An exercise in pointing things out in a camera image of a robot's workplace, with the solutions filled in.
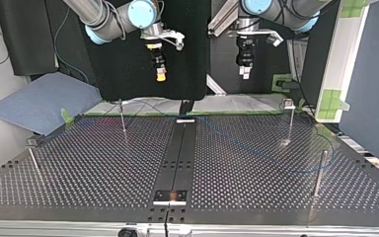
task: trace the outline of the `metal rod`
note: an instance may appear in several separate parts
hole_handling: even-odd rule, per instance
[[[34,166],[36,167],[36,169],[39,169],[38,163],[37,163],[37,160],[36,160],[36,155],[34,154],[33,149],[29,148],[29,152],[30,152],[30,155],[31,155],[31,157],[33,159]]]
[[[320,185],[322,182],[322,176],[323,176],[323,169],[322,168],[324,167],[324,164],[326,163],[327,157],[328,157],[328,151],[324,150],[322,152],[321,160],[319,163],[319,172],[318,172],[318,175],[316,177],[315,188],[313,189],[313,198],[319,197],[319,189],[320,189]]]

